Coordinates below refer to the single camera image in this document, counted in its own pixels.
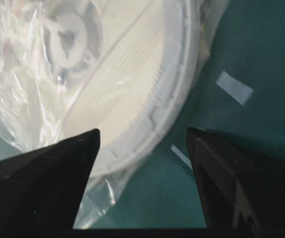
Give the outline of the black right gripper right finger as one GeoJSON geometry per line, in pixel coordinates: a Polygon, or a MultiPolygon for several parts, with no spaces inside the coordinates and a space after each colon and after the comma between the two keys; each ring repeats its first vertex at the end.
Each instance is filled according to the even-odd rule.
{"type": "Polygon", "coordinates": [[[189,128],[187,152],[208,228],[285,230],[285,162],[189,128]]]}

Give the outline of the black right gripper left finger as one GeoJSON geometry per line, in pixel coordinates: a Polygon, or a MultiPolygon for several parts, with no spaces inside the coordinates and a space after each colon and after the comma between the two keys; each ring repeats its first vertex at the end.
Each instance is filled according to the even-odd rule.
{"type": "Polygon", "coordinates": [[[71,230],[100,149],[93,129],[0,161],[0,230],[71,230]]]}

